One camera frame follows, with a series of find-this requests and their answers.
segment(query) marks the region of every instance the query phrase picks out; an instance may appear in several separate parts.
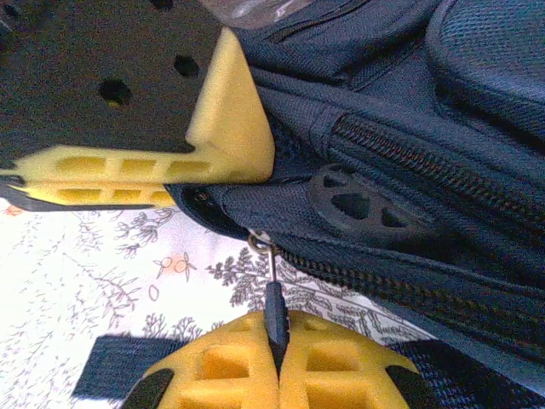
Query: zipper pull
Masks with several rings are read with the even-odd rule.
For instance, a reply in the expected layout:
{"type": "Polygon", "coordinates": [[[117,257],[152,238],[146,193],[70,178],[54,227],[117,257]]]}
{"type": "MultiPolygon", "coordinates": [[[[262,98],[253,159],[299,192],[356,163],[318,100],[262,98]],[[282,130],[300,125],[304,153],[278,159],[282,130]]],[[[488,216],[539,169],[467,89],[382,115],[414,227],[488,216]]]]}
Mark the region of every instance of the zipper pull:
{"type": "Polygon", "coordinates": [[[282,362],[290,342],[290,319],[286,301],[282,295],[282,285],[277,282],[274,244],[266,233],[254,230],[250,230],[248,244],[257,253],[268,255],[271,282],[267,283],[265,288],[265,330],[276,372],[280,378],[282,362]]]}

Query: black plastic buckle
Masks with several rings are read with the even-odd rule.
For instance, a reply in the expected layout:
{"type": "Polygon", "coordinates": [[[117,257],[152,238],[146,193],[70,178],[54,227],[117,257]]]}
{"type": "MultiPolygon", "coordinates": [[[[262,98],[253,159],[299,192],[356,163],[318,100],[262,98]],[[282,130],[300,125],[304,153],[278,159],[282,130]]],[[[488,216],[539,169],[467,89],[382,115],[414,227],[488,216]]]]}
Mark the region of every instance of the black plastic buckle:
{"type": "Polygon", "coordinates": [[[309,195],[326,226],[373,247],[399,250],[437,234],[416,216],[356,181],[353,173],[339,164],[320,170],[310,182],[309,195]]]}

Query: nylon fabric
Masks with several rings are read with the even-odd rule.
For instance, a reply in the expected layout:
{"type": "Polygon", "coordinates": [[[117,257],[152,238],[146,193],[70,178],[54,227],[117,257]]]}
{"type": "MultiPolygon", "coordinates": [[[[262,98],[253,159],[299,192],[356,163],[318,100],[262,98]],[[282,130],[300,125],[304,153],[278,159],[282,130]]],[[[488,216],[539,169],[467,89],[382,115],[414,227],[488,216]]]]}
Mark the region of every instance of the nylon fabric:
{"type": "Polygon", "coordinates": [[[246,228],[267,231],[297,260],[328,266],[308,268],[312,275],[403,301],[500,347],[499,355],[542,365],[544,4],[324,1],[276,25],[238,30],[276,139],[273,176],[260,186],[169,189],[208,228],[238,238],[246,228]],[[338,128],[347,117],[351,128],[338,128]],[[380,135],[381,145],[364,142],[380,135]],[[319,215],[309,193],[313,177],[331,163],[379,186],[394,206],[417,209],[433,221],[438,239],[391,251],[340,231],[319,215]],[[442,164],[453,171],[437,172],[442,164]],[[192,190],[214,205],[185,200],[192,190]],[[225,220],[236,228],[225,228],[225,220]],[[347,279],[343,268],[361,274],[347,279]],[[456,311],[448,297],[411,301],[371,289],[366,274],[506,313],[456,311]],[[441,310],[455,314],[441,318],[441,310]]]}

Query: hole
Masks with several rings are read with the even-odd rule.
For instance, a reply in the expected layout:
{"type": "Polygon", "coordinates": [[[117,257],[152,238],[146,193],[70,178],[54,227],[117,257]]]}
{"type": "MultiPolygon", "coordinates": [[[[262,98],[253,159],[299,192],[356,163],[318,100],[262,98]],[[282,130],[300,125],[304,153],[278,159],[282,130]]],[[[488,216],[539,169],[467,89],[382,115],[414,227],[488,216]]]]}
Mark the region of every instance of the hole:
{"type": "Polygon", "coordinates": [[[346,172],[346,169],[341,164],[330,164],[327,169],[332,172],[346,172]]]}
{"type": "Polygon", "coordinates": [[[157,10],[169,11],[174,7],[174,0],[150,0],[157,10]]]}
{"type": "Polygon", "coordinates": [[[349,372],[359,368],[359,351],[352,343],[319,343],[308,355],[307,371],[349,372]]]}
{"type": "Polygon", "coordinates": [[[113,192],[112,199],[120,202],[134,202],[140,194],[140,190],[116,190],[113,192]]]}
{"type": "Polygon", "coordinates": [[[13,163],[11,160],[0,158],[0,169],[12,170],[12,169],[15,169],[16,167],[17,165],[13,163]]]}
{"type": "Polygon", "coordinates": [[[17,6],[14,6],[13,4],[5,3],[3,5],[3,11],[5,11],[9,17],[13,17],[14,19],[20,18],[21,15],[23,14],[22,11],[17,6]]]}
{"type": "Polygon", "coordinates": [[[225,396],[225,392],[213,396],[212,394],[204,394],[205,396],[199,396],[197,399],[182,398],[178,409],[241,409],[242,399],[225,396]]]}
{"type": "Polygon", "coordinates": [[[387,228],[406,228],[407,227],[407,223],[399,220],[398,215],[396,215],[395,212],[392,212],[386,207],[382,209],[381,220],[382,220],[382,225],[386,226],[387,228]]]}
{"type": "Polygon", "coordinates": [[[209,167],[210,164],[206,162],[173,162],[167,169],[167,176],[183,176],[191,172],[205,172],[209,167]]]}
{"type": "Polygon", "coordinates": [[[340,181],[336,179],[335,177],[332,177],[329,175],[324,177],[324,187],[341,187],[341,186],[346,186],[346,184],[347,183],[345,181],[340,181]]]}
{"type": "Polygon", "coordinates": [[[68,203],[96,202],[100,197],[100,189],[62,189],[57,192],[59,198],[68,203]]]}
{"type": "Polygon", "coordinates": [[[155,160],[126,159],[121,165],[122,176],[149,175],[153,172],[155,160]]]}
{"type": "Polygon", "coordinates": [[[325,326],[321,322],[317,322],[315,320],[306,320],[305,321],[305,330],[307,330],[307,331],[325,331],[325,330],[327,330],[327,326],[325,326]]]}
{"type": "Polygon", "coordinates": [[[174,68],[182,77],[186,78],[198,77],[200,71],[197,62],[190,55],[177,55],[174,68]]]}
{"type": "Polygon", "coordinates": [[[99,87],[99,94],[104,101],[113,105],[129,104],[133,93],[129,87],[120,79],[108,78],[99,87]]]}
{"type": "Polygon", "coordinates": [[[172,198],[168,192],[155,192],[150,196],[150,201],[157,205],[172,205],[172,198]]]}
{"type": "Polygon", "coordinates": [[[232,323],[231,332],[247,332],[250,328],[250,322],[247,320],[236,321],[232,323]]]}
{"type": "Polygon", "coordinates": [[[77,157],[66,158],[57,162],[56,169],[60,173],[70,175],[100,174],[106,169],[104,158],[77,157]]]}
{"type": "Polygon", "coordinates": [[[366,409],[375,407],[359,384],[307,385],[308,409],[366,409]]]}
{"type": "Polygon", "coordinates": [[[352,219],[363,220],[369,216],[370,200],[359,193],[337,194],[331,203],[352,219]]]}
{"type": "Polygon", "coordinates": [[[233,379],[248,376],[248,353],[246,349],[218,347],[203,353],[198,379],[233,379]]]}

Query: zipper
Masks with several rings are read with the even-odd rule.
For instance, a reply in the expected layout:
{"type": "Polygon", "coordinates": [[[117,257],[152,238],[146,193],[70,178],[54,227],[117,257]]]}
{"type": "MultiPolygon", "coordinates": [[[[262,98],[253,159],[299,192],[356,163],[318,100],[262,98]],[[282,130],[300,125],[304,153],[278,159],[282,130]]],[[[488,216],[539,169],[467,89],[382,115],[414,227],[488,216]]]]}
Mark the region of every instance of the zipper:
{"type": "Polygon", "coordinates": [[[538,236],[545,235],[545,209],[520,193],[508,192],[489,178],[443,158],[436,153],[405,145],[395,135],[353,115],[343,115],[333,132],[393,164],[433,182],[435,186],[477,204],[538,236]]]}
{"type": "Polygon", "coordinates": [[[455,327],[458,331],[485,338],[489,343],[545,363],[545,339],[542,337],[544,323],[538,318],[469,301],[444,290],[430,290],[370,272],[309,261],[278,245],[274,245],[274,250],[294,268],[318,279],[346,286],[366,297],[377,297],[413,309],[432,320],[455,327]],[[516,333],[517,326],[523,334],[516,333]]]}
{"type": "Polygon", "coordinates": [[[369,0],[352,0],[342,5],[340,8],[320,17],[319,19],[311,20],[311,21],[302,21],[300,23],[294,24],[293,26],[285,27],[281,30],[278,30],[274,34],[271,34],[269,37],[267,37],[266,40],[275,44],[282,43],[283,41],[287,40],[288,38],[300,32],[304,32],[305,30],[314,28],[316,26],[321,26],[322,24],[328,23],[332,20],[341,18],[347,14],[350,14],[353,11],[356,11],[357,9],[364,6],[368,2],[369,0]]]}

